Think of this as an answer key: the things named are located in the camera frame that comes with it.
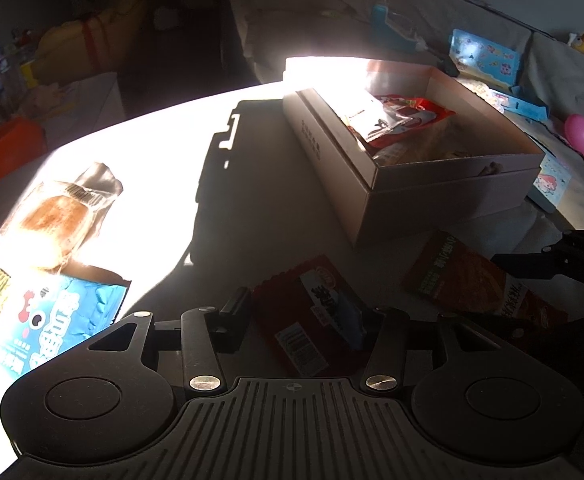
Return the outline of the dark red tea snack packet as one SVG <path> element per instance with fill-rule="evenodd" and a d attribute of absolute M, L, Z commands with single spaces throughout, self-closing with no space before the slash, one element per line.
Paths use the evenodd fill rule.
<path fill-rule="evenodd" d="M 403 286 L 446 313 L 502 315 L 543 328 L 568 321 L 565 312 L 444 231 L 429 237 Z"/>

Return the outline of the red blue snack packet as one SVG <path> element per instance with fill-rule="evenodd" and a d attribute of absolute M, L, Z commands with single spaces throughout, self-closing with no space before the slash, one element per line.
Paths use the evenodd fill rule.
<path fill-rule="evenodd" d="M 369 358 L 377 315 L 327 256 L 271 276 L 252 298 L 255 330 L 286 373 L 351 376 Z"/>

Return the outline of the red white snack packet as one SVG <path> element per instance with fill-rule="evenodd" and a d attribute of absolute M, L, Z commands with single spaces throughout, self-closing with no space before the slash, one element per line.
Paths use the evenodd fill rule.
<path fill-rule="evenodd" d="M 386 94 L 372 96 L 371 102 L 345 118 L 344 124 L 366 146 L 380 151 L 409 136 L 441 126 L 454 116 L 454 110 L 421 96 L 405 98 Z"/>

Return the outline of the small sticker card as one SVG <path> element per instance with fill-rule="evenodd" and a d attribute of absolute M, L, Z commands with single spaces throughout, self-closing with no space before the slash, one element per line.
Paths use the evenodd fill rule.
<path fill-rule="evenodd" d="M 551 154 L 546 154 L 528 197 L 550 214 L 561 203 L 571 180 L 572 174 L 567 167 Z"/>

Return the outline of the pink egg toy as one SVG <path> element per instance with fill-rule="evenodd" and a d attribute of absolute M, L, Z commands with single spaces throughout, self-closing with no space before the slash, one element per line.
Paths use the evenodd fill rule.
<path fill-rule="evenodd" d="M 564 137 L 575 151 L 584 156 L 584 116 L 571 114 L 566 118 Z"/>

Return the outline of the pink cardboard storage box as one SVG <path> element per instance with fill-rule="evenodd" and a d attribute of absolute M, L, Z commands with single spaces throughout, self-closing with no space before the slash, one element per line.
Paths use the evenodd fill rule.
<path fill-rule="evenodd" d="M 283 81 L 284 114 L 353 246 L 515 208 L 539 174 L 540 148 L 433 66 L 303 56 L 286 60 Z M 344 119 L 386 94 L 421 96 L 456 116 L 373 150 Z"/>

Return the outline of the bread in clear packet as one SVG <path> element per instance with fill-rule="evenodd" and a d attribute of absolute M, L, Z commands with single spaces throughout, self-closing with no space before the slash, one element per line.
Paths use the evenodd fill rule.
<path fill-rule="evenodd" d="M 0 227 L 0 269 L 56 272 L 100 229 L 123 183 L 102 162 L 73 181 L 45 180 L 20 198 Z"/>

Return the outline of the blue fish snack bag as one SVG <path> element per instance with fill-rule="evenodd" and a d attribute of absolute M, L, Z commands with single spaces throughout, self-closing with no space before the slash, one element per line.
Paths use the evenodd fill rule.
<path fill-rule="evenodd" d="M 127 295 L 106 282 L 0 269 L 0 367 L 16 379 L 109 328 Z"/>

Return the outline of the white side table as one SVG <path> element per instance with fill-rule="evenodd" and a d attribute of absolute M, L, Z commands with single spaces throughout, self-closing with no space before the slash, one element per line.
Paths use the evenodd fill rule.
<path fill-rule="evenodd" d="M 59 102 L 38 112 L 32 108 L 23 115 L 37 122 L 48 136 L 85 134 L 124 122 L 126 112 L 117 75 L 103 73 L 74 81 L 57 92 Z"/>

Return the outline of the orange pumpkin bucket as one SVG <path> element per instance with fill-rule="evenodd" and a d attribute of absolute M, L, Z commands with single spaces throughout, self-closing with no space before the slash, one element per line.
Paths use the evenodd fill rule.
<path fill-rule="evenodd" d="M 0 125 L 0 180 L 48 152 L 45 130 L 18 116 Z"/>

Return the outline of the grey sofa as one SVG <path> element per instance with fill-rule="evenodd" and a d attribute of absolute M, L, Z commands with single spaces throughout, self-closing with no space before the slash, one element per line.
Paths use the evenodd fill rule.
<path fill-rule="evenodd" d="M 584 116 L 584 55 L 545 32 L 466 0 L 229 0 L 237 50 L 261 82 L 282 76 L 288 58 L 349 56 L 450 65 L 456 32 L 469 32 L 510 49 L 520 62 L 512 89 L 537 100 L 554 120 Z M 584 229 L 584 162 L 572 170 L 558 211 Z"/>

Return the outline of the blue toy case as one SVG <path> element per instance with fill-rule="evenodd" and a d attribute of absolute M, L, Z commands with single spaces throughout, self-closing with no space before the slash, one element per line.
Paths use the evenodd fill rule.
<path fill-rule="evenodd" d="M 382 47 L 407 53 L 425 52 L 425 40 L 415 31 L 405 16 L 393 11 L 386 3 L 374 4 L 370 23 L 372 38 Z"/>

